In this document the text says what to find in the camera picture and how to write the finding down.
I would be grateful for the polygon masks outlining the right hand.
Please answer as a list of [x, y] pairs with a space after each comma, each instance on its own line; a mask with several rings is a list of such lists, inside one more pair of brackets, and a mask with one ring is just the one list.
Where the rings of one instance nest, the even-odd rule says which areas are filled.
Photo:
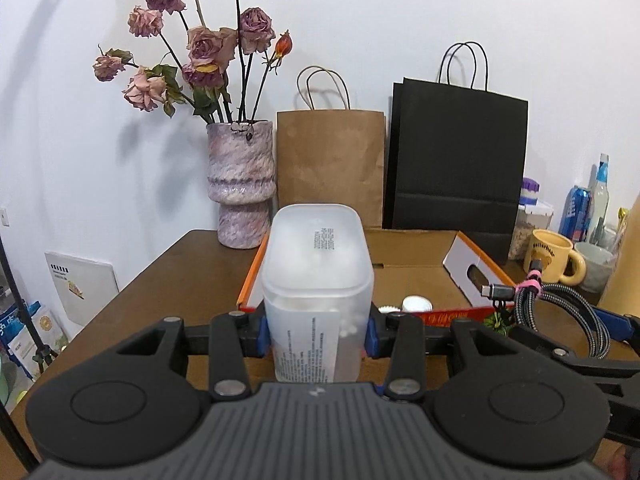
[[602, 468], [616, 480], [639, 480], [640, 448], [606, 440], [602, 446]]

